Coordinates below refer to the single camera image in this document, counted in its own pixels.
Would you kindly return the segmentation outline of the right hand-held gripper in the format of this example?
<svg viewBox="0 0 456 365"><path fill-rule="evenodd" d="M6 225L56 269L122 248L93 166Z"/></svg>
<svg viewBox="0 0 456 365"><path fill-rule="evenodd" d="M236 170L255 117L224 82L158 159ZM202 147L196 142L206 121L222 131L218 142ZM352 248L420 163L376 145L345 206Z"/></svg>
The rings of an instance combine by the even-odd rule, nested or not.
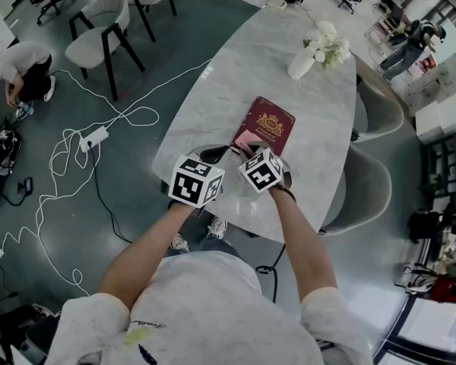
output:
<svg viewBox="0 0 456 365"><path fill-rule="evenodd" d="M272 187L291 189L293 178L288 163L278 157L266 141L239 145L239 172L257 193Z"/></svg>

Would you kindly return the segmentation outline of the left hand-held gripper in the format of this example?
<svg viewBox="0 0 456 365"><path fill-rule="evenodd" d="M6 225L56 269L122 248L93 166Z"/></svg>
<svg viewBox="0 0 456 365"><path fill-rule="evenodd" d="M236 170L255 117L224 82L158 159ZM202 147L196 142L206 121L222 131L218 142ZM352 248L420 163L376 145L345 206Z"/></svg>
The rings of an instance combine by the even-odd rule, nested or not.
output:
<svg viewBox="0 0 456 365"><path fill-rule="evenodd" d="M181 155L174 166L168 196L194 208L203 208L220 193L226 164L232 153L225 144L207 144L193 148L188 155Z"/></svg>

